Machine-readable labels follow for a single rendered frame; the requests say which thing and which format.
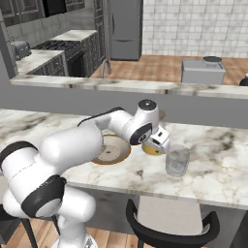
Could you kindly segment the clear glass cup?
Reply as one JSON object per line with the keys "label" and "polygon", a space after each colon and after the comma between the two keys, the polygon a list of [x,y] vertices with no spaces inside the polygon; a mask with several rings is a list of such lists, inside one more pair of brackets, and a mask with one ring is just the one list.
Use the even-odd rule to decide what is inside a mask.
{"label": "clear glass cup", "polygon": [[166,157],[166,171],[169,175],[180,177],[183,176],[190,160],[190,150],[182,145],[173,145]]}

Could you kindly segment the dark grey base cupboards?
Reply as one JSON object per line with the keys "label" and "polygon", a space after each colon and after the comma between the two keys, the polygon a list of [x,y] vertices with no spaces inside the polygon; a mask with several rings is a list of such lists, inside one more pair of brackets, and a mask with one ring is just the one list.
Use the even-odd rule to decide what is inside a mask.
{"label": "dark grey base cupboards", "polygon": [[[82,50],[84,52],[84,78],[90,78],[99,68],[101,64],[100,45],[98,41],[98,32],[96,30],[70,30],[56,36],[52,40],[81,42]],[[44,65],[32,70],[30,75],[69,77],[64,51],[63,54],[55,56]]]}

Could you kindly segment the grey curved tap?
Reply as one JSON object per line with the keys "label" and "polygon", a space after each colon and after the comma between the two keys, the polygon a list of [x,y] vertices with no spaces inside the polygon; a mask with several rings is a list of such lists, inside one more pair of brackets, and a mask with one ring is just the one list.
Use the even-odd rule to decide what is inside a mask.
{"label": "grey curved tap", "polygon": [[100,72],[100,78],[105,77],[105,67],[108,67],[108,75],[111,75],[111,67],[110,67],[110,62],[105,59],[101,65],[101,72]]}

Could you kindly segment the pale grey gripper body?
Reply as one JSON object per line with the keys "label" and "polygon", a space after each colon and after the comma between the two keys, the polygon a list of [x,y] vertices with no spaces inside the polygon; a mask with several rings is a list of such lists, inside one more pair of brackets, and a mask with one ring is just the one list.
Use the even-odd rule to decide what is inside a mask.
{"label": "pale grey gripper body", "polygon": [[162,152],[162,154],[166,154],[170,148],[170,141],[168,139],[163,143],[158,142],[156,139],[148,139],[145,144],[155,147],[157,150]]}

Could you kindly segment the dark grey wall cupboards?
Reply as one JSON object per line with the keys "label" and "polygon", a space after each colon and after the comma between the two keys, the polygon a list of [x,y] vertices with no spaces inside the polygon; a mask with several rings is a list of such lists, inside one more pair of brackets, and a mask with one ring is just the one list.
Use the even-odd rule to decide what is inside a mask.
{"label": "dark grey wall cupboards", "polygon": [[[93,10],[93,0],[65,0],[65,4],[66,13]],[[42,0],[0,0],[0,11],[7,27],[46,17]]]}

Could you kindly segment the black stool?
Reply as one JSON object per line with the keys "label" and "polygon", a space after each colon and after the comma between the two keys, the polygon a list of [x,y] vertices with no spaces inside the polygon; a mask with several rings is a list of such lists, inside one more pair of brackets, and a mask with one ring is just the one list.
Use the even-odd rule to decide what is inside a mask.
{"label": "black stool", "polygon": [[[11,216],[10,214],[8,214],[3,205],[0,204],[0,221],[10,221],[10,220],[14,220],[14,216]],[[58,228],[58,223],[57,223],[57,218],[55,215],[51,216],[51,220],[57,230],[58,233],[60,233],[59,231],[59,228]],[[30,243],[32,245],[32,248],[38,248],[38,245],[37,245],[37,242],[36,242],[36,239],[35,239],[35,235],[32,231],[32,227],[31,227],[31,224],[30,224],[30,221],[28,218],[20,218],[20,222],[22,223],[23,227],[25,228],[26,230],[26,233],[29,237],[29,240],[30,240]]]}

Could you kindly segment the grey fridge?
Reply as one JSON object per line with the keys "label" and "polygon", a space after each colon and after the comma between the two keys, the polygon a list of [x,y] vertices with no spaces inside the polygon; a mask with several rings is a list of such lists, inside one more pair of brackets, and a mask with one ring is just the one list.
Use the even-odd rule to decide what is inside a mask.
{"label": "grey fridge", "polygon": [[110,58],[139,61],[142,46],[143,0],[109,0]]}

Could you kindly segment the black round pan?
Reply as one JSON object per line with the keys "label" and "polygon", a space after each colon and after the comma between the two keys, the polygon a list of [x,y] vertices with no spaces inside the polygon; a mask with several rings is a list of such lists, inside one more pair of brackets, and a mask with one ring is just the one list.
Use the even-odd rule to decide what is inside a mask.
{"label": "black round pan", "polygon": [[203,58],[203,61],[207,63],[220,63],[222,61],[222,58],[217,56],[205,56]]}

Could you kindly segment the black curved-back chair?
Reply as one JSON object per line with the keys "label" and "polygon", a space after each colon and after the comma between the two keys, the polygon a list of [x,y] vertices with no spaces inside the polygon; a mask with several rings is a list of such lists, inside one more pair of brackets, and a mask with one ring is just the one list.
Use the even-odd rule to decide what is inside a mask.
{"label": "black curved-back chair", "polygon": [[203,220],[202,225],[209,226],[206,233],[200,235],[175,235],[153,231],[143,226],[138,220],[138,210],[131,199],[126,205],[126,218],[133,232],[138,237],[138,248],[146,243],[154,248],[202,248],[215,239],[220,232],[220,222],[215,211],[211,211]]}

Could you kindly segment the grey toaster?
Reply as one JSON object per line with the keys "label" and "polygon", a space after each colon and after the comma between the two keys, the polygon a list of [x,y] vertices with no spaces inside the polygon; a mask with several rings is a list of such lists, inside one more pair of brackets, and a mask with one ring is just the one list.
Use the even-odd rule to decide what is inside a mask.
{"label": "grey toaster", "polygon": [[14,50],[14,56],[16,61],[20,61],[22,58],[32,54],[31,47],[28,42],[15,41],[11,43],[11,46]]}

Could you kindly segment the grey box unit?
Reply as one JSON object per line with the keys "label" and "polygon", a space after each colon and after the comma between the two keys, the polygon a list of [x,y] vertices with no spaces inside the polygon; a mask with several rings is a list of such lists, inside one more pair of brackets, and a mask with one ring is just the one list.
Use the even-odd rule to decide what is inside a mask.
{"label": "grey box unit", "polygon": [[226,70],[220,63],[206,63],[203,60],[183,60],[181,81],[183,83],[216,84],[223,83]]}

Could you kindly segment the black gas stove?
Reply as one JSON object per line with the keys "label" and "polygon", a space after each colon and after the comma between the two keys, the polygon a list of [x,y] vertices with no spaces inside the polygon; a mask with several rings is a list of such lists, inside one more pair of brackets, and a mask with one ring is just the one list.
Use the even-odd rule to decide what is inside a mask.
{"label": "black gas stove", "polygon": [[80,41],[49,40],[34,46],[34,49],[63,50],[65,53],[69,76],[74,78],[83,78],[85,76],[83,60],[84,52]]}

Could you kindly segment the tan rimmed round plate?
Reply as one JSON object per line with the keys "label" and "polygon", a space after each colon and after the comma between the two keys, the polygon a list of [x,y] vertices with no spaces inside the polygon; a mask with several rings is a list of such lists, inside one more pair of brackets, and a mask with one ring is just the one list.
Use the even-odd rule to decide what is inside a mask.
{"label": "tan rimmed round plate", "polygon": [[102,153],[93,160],[98,165],[113,165],[124,161],[131,153],[131,145],[116,135],[104,135]]}

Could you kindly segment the black extractor hood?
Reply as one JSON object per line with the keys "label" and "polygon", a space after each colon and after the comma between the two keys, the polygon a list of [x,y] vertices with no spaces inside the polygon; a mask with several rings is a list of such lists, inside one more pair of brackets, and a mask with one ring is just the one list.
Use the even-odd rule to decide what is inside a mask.
{"label": "black extractor hood", "polygon": [[46,17],[66,13],[65,0],[42,0]]}

